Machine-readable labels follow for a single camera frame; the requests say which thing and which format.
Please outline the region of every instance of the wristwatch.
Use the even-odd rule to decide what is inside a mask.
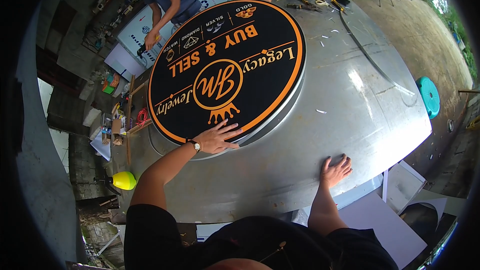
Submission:
[[[200,152],[200,144],[198,144],[198,143],[195,142],[194,140],[188,140],[187,142],[193,144],[193,148],[195,148],[195,150],[197,151],[197,153]]]

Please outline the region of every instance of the work table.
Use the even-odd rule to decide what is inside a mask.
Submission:
[[[338,11],[291,9],[286,3],[301,2],[273,4],[293,16],[306,43],[304,72],[293,100],[258,135],[240,141],[239,149],[192,160],[165,185],[167,208],[177,222],[231,222],[309,206],[328,156],[333,163],[342,153],[352,159],[352,174],[331,188],[336,196],[387,170],[431,133],[407,66],[362,9],[354,2],[348,5],[344,19],[351,32],[379,68],[414,95],[395,87],[372,66]],[[127,170],[137,178],[160,157],[150,147],[148,131],[160,153],[177,146],[153,125],[132,136],[132,165]],[[120,208],[127,211],[133,192],[122,192]]]

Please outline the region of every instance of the black circular sign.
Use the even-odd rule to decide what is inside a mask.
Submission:
[[[177,29],[153,65],[148,107],[154,125],[183,144],[225,118],[243,133],[264,123],[302,75],[305,39],[285,10],[235,0]]]

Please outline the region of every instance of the crown icon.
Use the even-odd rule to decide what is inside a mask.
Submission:
[[[230,118],[233,118],[233,114],[230,112],[230,109],[234,109],[237,114],[240,113],[240,110],[237,109],[235,107],[235,105],[233,105],[233,103],[229,103],[227,104],[225,107],[219,109],[219,110],[214,110],[214,111],[211,111],[210,112],[210,118],[208,119],[208,124],[211,124],[212,123],[212,117],[215,117],[215,121],[214,123],[217,124],[219,121],[218,121],[218,117],[222,117],[222,120],[225,120],[225,113],[228,113],[230,115]]]

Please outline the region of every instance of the orange ring border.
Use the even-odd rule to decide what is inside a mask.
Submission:
[[[287,81],[284,89],[280,92],[279,96],[275,99],[275,101],[273,101],[273,103],[265,110],[263,111],[259,116],[257,116],[255,119],[253,119],[252,121],[250,121],[249,123],[247,123],[246,125],[244,125],[243,127],[240,127],[241,129],[243,129],[243,131],[247,131],[248,129],[251,129],[252,127],[254,127],[255,125],[257,125],[260,121],[264,120],[281,102],[282,100],[285,98],[285,96],[287,95],[287,93],[291,90],[291,87],[293,86],[293,82],[295,81],[295,79],[297,78],[297,75],[298,75],[298,71],[300,69],[300,64],[302,62],[302,57],[303,57],[303,42],[302,42],[302,35],[300,34],[300,31],[299,31],[299,28],[298,28],[298,25],[297,23],[295,23],[295,21],[293,21],[293,18],[291,15],[287,14],[283,9],[279,8],[278,6],[274,5],[274,4],[271,4],[271,3],[267,3],[265,1],[261,1],[261,0],[237,0],[236,2],[251,2],[251,3],[256,3],[256,4],[263,4],[263,5],[266,5],[266,6],[269,6],[271,8],[274,8],[276,9],[278,12],[280,12],[280,14],[282,14],[285,18],[288,19],[288,21],[290,22],[290,24],[292,25],[293,27],[293,30],[295,31],[295,35],[297,37],[297,43],[298,43],[298,51],[297,51],[297,62],[295,63],[295,67],[292,71],[292,75],[290,76],[290,79]],[[216,4],[214,5],[213,7],[211,7],[210,9],[213,9],[215,7],[219,7],[219,6],[222,6],[222,5],[226,5],[226,4],[231,4],[232,1],[227,1],[227,2],[224,2],[224,3],[219,3],[219,4]],[[205,9],[203,11],[201,11],[200,13],[198,13],[197,15],[193,16],[192,18],[188,19],[187,22],[185,22],[184,24],[187,24],[188,22],[192,21],[193,19],[195,19],[196,17],[198,17],[199,15],[201,15],[202,13],[205,13],[207,10],[210,10],[210,9]],[[173,35],[171,35],[171,37],[166,41],[165,44],[168,44],[172,39],[173,37],[177,34],[177,32],[179,32],[180,30],[177,29]],[[157,115],[155,115],[155,111],[153,109],[153,105],[152,105],[152,100],[151,100],[151,94],[150,94],[150,91],[152,90],[152,77],[153,77],[153,73],[154,73],[154,70],[155,70],[155,66],[157,65],[157,62],[159,61],[159,58],[160,56],[162,55],[163,51],[165,49],[165,46],[162,48],[162,50],[160,51],[160,53],[158,54],[158,57],[155,61],[155,63],[153,64],[153,67],[152,67],[152,73],[150,73],[150,78],[149,78],[149,82],[148,82],[148,91],[147,91],[147,95],[148,95],[148,105],[149,105],[149,111],[151,112],[150,113],[150,117],[155,121],[155,123],[158,125],[159,129],[161,129],[167,136],[169,136],[170,138],[172,138],[173,140],[176,140],[178,142],[182,142],[182,143],[185,143],[186,142],[186,139],[184,137],[179,137],[178,135],[174,135],[172,134],[169,130],[167,130],[161,123],[160,121],[158,120],[157,118]]]

